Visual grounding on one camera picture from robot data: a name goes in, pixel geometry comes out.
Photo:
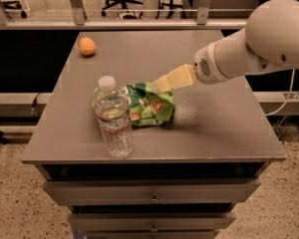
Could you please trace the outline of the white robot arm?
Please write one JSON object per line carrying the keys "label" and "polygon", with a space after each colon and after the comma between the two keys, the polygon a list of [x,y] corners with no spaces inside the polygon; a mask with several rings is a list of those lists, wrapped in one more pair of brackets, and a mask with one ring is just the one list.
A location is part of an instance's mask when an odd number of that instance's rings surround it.
{"label": "white robot arm", "polygon": [[198,50],[192,65],[180,66],[151,84],[156,93],[218,84],[245,75],[299,70],[299,1],[270,0],[257,7],[246,26]]}

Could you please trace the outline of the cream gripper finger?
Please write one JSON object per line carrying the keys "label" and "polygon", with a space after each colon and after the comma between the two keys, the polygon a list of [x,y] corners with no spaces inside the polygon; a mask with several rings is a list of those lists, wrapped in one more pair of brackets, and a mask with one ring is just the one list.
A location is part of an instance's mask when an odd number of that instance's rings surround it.
{"label": "cream gripper finger", "polygon": [[168,92],[175,89],[189,87],[196,81],[196,73],[193,66],[184,64],[152,83],[155,93]]}

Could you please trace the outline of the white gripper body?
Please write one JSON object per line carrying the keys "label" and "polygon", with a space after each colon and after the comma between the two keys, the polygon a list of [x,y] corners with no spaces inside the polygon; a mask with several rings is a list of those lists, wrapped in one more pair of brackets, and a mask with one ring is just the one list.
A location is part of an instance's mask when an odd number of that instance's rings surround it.
{"label": "white gripper body", "polygon": [[194,67],[197,78],[206,85],[213,85],[227,81],[221,73],[215,60],[215,43],[198,50],[194,55]]}

